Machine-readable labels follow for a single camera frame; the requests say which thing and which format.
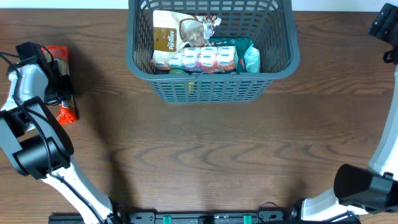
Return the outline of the light blue tissue pack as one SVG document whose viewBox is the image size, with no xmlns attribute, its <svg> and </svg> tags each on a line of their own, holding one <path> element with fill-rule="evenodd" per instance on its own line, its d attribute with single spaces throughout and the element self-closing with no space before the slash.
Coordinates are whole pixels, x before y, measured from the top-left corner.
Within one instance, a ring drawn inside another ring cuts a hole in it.
<svg viewBox="0 0 398 224">
<path fill-rule="evenodd" d="M 244 63 L 246 71 L 249 73 L 259 73 L 261 66 L 261 55 L 258 49 L 253 44 L 245 51 Z"/>
</svg>

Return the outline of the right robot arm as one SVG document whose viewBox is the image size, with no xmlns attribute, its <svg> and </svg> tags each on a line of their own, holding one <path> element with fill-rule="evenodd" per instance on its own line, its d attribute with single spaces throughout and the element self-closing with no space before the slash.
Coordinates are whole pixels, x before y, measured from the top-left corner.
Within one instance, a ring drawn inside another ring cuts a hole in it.
<svg viewBox="0 0 398 224">
<path fill-rule="evenodd" d="M 343 164 L 333 187 L 294 206 L 290 220 L 300 223 L 359 223 L 361 215 L 397 212 L 397 93 L 381 140 L 367 168 Z"/>
</svg>

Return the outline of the multipack of small cartons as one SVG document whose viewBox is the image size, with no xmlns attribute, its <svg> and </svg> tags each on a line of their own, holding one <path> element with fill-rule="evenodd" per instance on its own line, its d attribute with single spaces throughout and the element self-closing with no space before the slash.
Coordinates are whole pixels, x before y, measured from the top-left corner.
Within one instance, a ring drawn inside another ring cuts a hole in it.
<svg viewBox="0 0 398 224">
<path fill-rule="evenodd" d="M 185 47 L 171 56 L 154 54 L 152 62 L 159 70 L 180 69 L 186 72 L 216 73 L 236 69 L 236 47 Z"/>
</svg>

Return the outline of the green lid jar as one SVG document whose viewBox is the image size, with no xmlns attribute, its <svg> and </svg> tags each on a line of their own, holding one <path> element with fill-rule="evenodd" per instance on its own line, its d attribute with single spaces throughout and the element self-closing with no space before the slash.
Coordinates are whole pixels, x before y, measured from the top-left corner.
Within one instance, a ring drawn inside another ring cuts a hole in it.
<svg viewBox="0 0 398 224">
<path fill-rule="evenodd" d="M 171 69 L 169 71 L 169 74 L 171 74 L 171 75 L 187 75 L 188 73 L 185 70 L 181 70 L 181 69 Z"/>
</svg>

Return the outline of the red spaghetti packet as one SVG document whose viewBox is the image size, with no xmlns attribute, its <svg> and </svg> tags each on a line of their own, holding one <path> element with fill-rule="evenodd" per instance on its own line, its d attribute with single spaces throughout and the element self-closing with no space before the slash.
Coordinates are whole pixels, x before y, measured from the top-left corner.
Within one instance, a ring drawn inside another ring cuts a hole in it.
<svg viewBox="0 0 398 224">
<path fill-rule="evenodd" d="M 57 121 L 61 125 L 72 124 L 77 121 L 77 112 L 75 106 L 75 100 L 73 97 L 74 89 L 70 80 L 70 68 L 69 68 L 69 55 L 70 51 L 67 46 L 62 45 L 49 45 L 46 46 L 49 51 L 46 51 L 42 47 L 42 51 L 48 62 L 53 59 L 58 65 L 60 70 L 61 78 L 63 79 L 63 84 L 66 91 L 66 96 L 62 99 L 60 103 L 60 109 L 57 114 Z"/>
</svg>

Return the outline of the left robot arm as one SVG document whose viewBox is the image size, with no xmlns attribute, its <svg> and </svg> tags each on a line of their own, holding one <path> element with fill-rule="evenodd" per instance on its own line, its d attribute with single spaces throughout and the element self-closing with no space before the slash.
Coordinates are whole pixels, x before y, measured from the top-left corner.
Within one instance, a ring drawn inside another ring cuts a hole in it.
<svg viewBox="0 0 398 224">
<path fill-rule="evenodd" d="M 73 144 L 48 109 L 73 98 L 70 76 L 49 48 L 16 46 L 9 63 L 7 100 L 1 108 L 1 149 L 13 168 L 61 193 L 84 223 L 122 223 L 118 206 L 100 192 L 76 163 Z"/>
</svg>

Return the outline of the beige pouch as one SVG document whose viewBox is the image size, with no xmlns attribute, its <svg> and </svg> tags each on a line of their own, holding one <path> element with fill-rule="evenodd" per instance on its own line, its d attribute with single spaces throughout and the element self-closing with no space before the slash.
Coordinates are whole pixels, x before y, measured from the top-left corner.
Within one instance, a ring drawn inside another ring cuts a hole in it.
<svg viewBox="0 0 398 224">
<path fill-rule="evenodd" d="M 167 69 L 167 62 L 186 47 L 207 47 L 221 24 L 218 16 L 193 16 L 174 11 L 153 11 L 152 62 Z"/>
</svg>

